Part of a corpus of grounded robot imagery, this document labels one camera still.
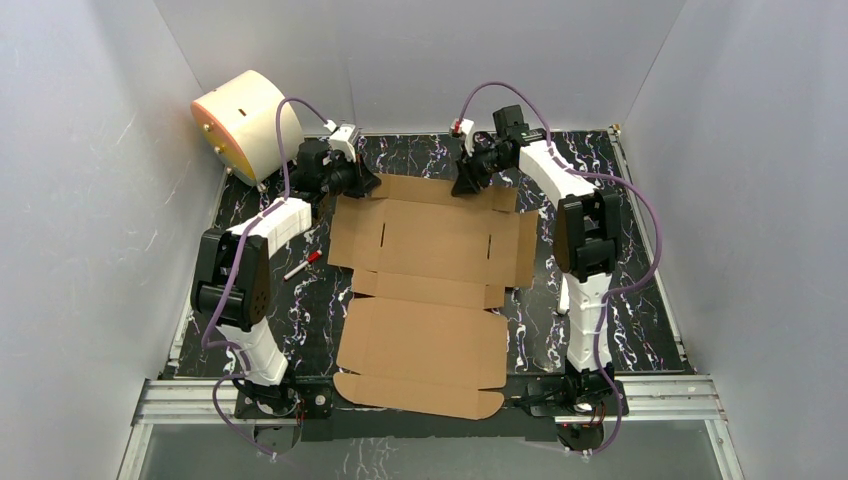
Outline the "brown cardboard box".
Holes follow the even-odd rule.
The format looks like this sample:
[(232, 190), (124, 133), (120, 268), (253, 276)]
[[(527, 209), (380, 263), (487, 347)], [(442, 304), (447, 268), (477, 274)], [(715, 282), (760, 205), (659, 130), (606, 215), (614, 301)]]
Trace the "brown cardboard box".
[(503, 391), (511, 288), (533, 283), (538, 213), (495, 186), (385, 174), (371, 196), (338, 198), (328, 262), (352, 272), (333, 384), (414, 382)]

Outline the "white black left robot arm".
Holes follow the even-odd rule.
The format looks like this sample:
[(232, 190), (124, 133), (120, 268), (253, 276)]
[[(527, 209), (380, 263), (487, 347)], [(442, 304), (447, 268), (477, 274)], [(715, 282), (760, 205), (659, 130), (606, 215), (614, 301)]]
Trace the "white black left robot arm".
[(264, 210), (228, 229), (211, 228), (200, 240), (190, 303), (206, 319), (203, 348), (229, 348), (243, 379), (262, 386), (260, 403), (275, 416), (294, 411), (297, 387), (284, 380), (288, 360), (270, 330), (270, 260), (293, 238), (309, 231), (318, 205), (345, 195), (368, 196), (381, 181), (359, 159), (357, 132), (344, 125), (327, 140), (298, 149), (289, 182)]

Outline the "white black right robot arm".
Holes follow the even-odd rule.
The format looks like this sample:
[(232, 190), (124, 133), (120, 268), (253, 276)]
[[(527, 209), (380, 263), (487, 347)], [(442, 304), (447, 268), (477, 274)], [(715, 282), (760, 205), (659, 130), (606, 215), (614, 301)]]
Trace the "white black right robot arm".
[(567, 359), (577, 374), (612, 372), (606, 323), (601, 310), (620, 256), (621, 201), (577, 174), (559, 155), (543, 129), (525, 122), (520, 106), (497, 110), (496, 131), (475, 138), (469, 119), (457, 119), (450, 133), (463, 142), (452, 196), (477, 195), (494, 174), (517, 169), (535, 182), (555, 206), (552, 248), (568, 294), (570, 343)]

